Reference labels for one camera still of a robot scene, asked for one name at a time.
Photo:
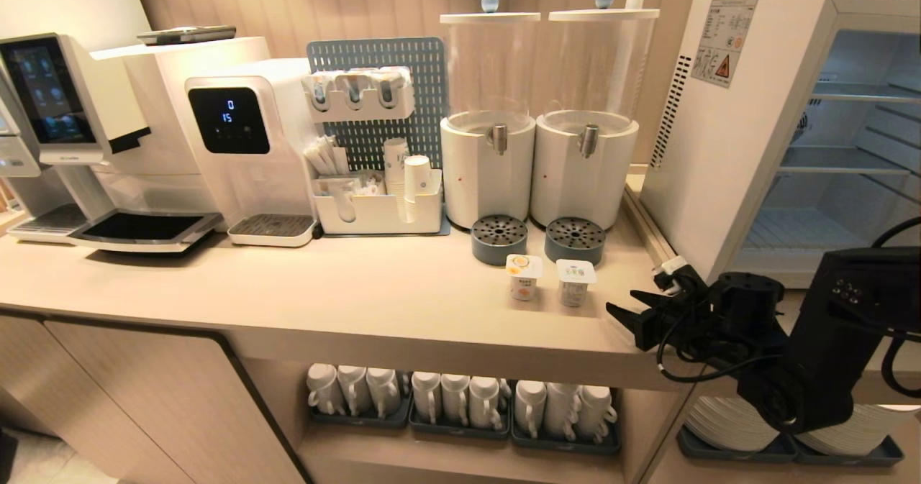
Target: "beverage dispenser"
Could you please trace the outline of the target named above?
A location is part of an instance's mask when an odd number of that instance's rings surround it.
[[[540,13],[441,15],[448,37],[450,116],[441,120],[448,218],[465,229],[485,216],[527,218],[534,119],[530,78]]]
[[[549,15],[555,38],[549,45],[559,51],[546,71],[557,81],[549,110],[537,118],[530,203],[540,224],[566,218],[566,231],[592,229],[601,241],[598,228],[614,224],[624,193],[639,132],[636,100],[658,18],[658,9],[606,9],[609,3]]]

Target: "touchscreen display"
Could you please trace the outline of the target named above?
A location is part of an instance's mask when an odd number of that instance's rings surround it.
[[[0,44],[0,55],[39,143],[96,142],[57,38]]]
[[[192,88],[189,103],[208,152],[269,152],[259,100],[250,88]]]

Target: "warning label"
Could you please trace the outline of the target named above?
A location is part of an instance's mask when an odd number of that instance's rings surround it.
[[[691,77],[730,87],[757,4],[758,0],[714,0],[710,3]]]

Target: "dispenser spout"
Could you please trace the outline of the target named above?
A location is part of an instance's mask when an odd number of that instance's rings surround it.
[[[494,124],[486,134],[486,143],[493,147],[494,152],[504,155],[509,149],[509,127],[504,124]]]
[[[592,153],[595,153],[596,146],[598,146],[598,124],[588,123],[579,137],[579,152],[582,153],[582,158],[588,159]]]

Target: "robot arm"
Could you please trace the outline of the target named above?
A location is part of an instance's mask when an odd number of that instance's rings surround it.
[[[895,383],[891,360],[904,339],[921,332],[921,248],[866,248],[827,252],[800,308],[792,333],[776,320],[784,288],[760,275],[722,274],[710,287],[676,258],[655,274],[672,297],[633,291],[650,306],[634,314],[608,303],[608,312],[634,333],[636,346],[659,344],[659,370],[695,383],[731,375],[737,392],[764,421],[786,434],[836,425],[850,418],[851,390],[884,336],[894,336],[884,375]],[[662,365],[664,345],[685,362],[706,362],[716,372],[671,375]]]

